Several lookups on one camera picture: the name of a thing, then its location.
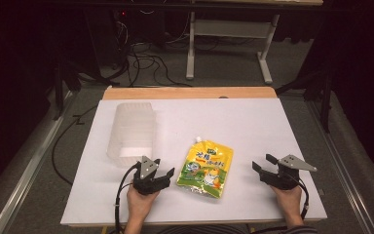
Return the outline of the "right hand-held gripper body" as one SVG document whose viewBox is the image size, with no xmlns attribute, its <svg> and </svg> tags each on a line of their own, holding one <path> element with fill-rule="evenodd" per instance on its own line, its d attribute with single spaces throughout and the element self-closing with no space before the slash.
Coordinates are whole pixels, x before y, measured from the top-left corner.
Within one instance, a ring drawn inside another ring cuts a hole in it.
<svg viewBox="0 0 374 234">
<path fill-rule="evenodd" d="M 318 169 L 294 155 L 287 155 L 278 159 L 276 173 L 263 170 L 260 180 L 281 190 L 290 190 L 299 185 L 299 171 L 316 172 Z"/>
</svg>

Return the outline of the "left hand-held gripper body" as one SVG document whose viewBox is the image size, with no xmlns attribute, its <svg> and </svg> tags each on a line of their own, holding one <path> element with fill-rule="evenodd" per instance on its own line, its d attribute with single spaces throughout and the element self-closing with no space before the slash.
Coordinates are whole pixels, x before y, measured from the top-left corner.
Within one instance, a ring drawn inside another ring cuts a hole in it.
<svg viewBox="0 0 374 234">
<path fill-rule="evenodd" d="M 154 163 L 147 156 L 143 156 L 136 164 L 136 172 L 133 176 L 132 185 L 142 195 L 152 194 L 161 191 L 170 185 L 170 179 L 156 177 L 159 165 Z"/>
</svg>

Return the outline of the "clear plastic container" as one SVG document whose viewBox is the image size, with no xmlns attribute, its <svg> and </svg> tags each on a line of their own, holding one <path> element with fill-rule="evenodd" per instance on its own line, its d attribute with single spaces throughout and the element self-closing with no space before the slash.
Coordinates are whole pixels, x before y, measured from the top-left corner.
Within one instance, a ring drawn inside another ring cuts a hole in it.
<svg viewBox="0 0 374 234">
<path fill-rule="evenodd" d="M 107 156 L 118 167 L 129 167 L 145 156 L 153 158 L 156 114 L 150 102 L 117 105 Z"/>
</svg>

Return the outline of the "yellow spout pouch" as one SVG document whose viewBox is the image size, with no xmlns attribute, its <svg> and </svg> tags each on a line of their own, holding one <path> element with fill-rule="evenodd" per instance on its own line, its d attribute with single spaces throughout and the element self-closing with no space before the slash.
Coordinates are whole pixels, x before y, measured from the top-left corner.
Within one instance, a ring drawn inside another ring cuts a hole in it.
<svg viewBox="0 0 374 234">
<path fill-rule="evenodd" d="M 220 199 L 233 156 L 232 148 L 198 136 L 187 153 L 176 184 Z"/>
</svg>

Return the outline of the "person's left hand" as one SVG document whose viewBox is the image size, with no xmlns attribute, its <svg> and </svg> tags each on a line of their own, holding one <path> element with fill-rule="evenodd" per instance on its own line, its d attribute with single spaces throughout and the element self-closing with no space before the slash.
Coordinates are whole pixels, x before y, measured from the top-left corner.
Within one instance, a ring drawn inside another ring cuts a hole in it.
<svg viewBox="0 0 374 234">
<path fill-rule="evenodd" d="M 129 206 L 128 226 L 140 226 L 143 224 L 158 195 L 159 192 L 142 195 L 133 186 L 129 188 L 127 193 Z"/>
</svg>

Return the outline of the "person's right hand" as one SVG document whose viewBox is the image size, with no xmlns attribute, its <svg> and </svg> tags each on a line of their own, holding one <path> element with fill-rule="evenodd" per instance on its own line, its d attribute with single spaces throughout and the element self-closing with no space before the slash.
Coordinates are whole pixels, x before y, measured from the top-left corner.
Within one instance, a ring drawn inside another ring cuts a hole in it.
<svg viewBox="0 0 374 234">
<path fill-rule="evenodd" d="M 304 224 L 300 214 L 300 201 L 302 190 L 294 187 L 290 190 L 281 190 L 272 186 L 275 192 L 280 209 L 282 210 L 286 226 L 292 228 Z"/>
</svg>

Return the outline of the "white board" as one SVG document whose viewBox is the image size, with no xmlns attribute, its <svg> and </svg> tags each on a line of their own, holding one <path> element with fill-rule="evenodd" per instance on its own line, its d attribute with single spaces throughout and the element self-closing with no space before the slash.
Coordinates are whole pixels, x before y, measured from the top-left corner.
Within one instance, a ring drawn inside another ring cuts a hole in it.
<svg viewBox="0 0 374 234">
<path fill-rule="evenodd" d="M 126 221 L 126 194 L 118 189 L 130 180 L 126 168 L 116 166 L 106 149 L 118 105 L 100 102 L 84 148 L 61 224 L 111 225 Z M 277 98 L 154 99 L 157 116 L 154 155 L 161 159 L 160 175 L 179 172 L 196 137 L 234 150 L 231 169 L 220 199 L 195 194 L 176 183 L 156 199 L 149 224 L 228 223 L 280 220 L 272 189 L 261 182 L 252 162 L 266 170 L 274 165 L 266 154 L 299 156 L 301 150 Z"/>
</svg>

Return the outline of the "wooden table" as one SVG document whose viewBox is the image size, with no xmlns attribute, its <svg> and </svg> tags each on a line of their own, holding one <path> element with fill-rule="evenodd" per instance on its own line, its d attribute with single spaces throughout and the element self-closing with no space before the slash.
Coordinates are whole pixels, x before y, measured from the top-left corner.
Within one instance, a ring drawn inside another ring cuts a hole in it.
<svg viewBox="0 0 374 234">
<path fill-rule="evenodd" d="M 176 98 L 277 98 L 270 87 L 107 88 L 103 100 Z"/>
</svg>

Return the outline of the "black metal stand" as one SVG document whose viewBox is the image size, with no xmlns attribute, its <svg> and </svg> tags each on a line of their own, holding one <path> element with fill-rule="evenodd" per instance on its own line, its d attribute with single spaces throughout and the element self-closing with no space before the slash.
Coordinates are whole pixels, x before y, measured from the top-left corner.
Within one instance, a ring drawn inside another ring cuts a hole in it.
<svg viewBox="0 0 374 234">
<path fill-rule="evenodd" d="M 125 68 L 121 68 L 116 73 L 110 76 L 103 77 L 102 75 L 91 72 L 79 63 L 68 59 L 61 59 L 55 67 L 55 96 L 56 96 L 56 116 L 58 120 L 63 111 L 66 109 L 65 95 L 63 94 L 63 85 L 66 85 L 71 92 L 79 92 L 81 90 L 81 79 L 95 81 L 107 86 L 119 86 L 119 82 L 114 79 L 125 72 Z"/>
<path fill-rule="evenodd" d="M 325 71 L 314 71 L 294 81 L 275 89 L 276 94 L 279 96 L 289 90 L 305 89 L 303 94 L 304 100 L 320 100 L 320 113 L 319 122 L 322 128 L 329 132 L 329 111 L 330 97 L 331 97 L 331 76 Z"/>
</svg>

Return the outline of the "metal floor rail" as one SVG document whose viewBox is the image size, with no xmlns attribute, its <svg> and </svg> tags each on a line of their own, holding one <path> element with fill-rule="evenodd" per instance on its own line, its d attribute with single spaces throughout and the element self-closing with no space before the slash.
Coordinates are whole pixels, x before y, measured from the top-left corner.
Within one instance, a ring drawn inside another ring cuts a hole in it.
<svg viewBox="0 0 374 234">
<path fill-rule="evenodd" d="M 68 91 L 61 99 L 62 110 L 50 108 L 0 176 L 0 234 L 6 234 L 12 225 L 46 159 L 46 152 L 64 120 L 63 115 L 76 96 L 77 92 Z"/>
<path fill-rule="evenodd" d="M 358 221 L 363 234 L 374 234 L 374 221 L 372 220 L 363 202 L 362 196 L 357 190 L 330 133 L 324 129 L 324 126 L 321 123 L 319 111 L 316 105 L 312 101 L 307 101 L 306 105 L 318 126 L 322 138 L 324 139 L 331 157 L 332 165 L 336 169 L 336 175 L 338 176 L 350 206 L 355 213 L 356 220 Z"/>
</svg>

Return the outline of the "white metal desk frame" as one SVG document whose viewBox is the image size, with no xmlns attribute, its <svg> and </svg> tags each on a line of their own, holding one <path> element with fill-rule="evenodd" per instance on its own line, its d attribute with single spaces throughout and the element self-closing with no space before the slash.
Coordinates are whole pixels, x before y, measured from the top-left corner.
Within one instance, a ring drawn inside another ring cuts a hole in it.
<svg viewBox="0 0 374 234">
<path fill-rule="evenodd" d="M 264 48 L 256 53 L 264 82 L 273 83 L 267 63 L 267 55 L 275 35 L 280 15 L 273 15 L 268 22 L 235 21 L 222 19 L 196 19 L 194 12 L 190 14 L 189 49 L 186 64 L 186 79 L 193 80 L 195 73 L 195 37 L 235 37 L 247 39 L 263 39 Z"/>
</svg>

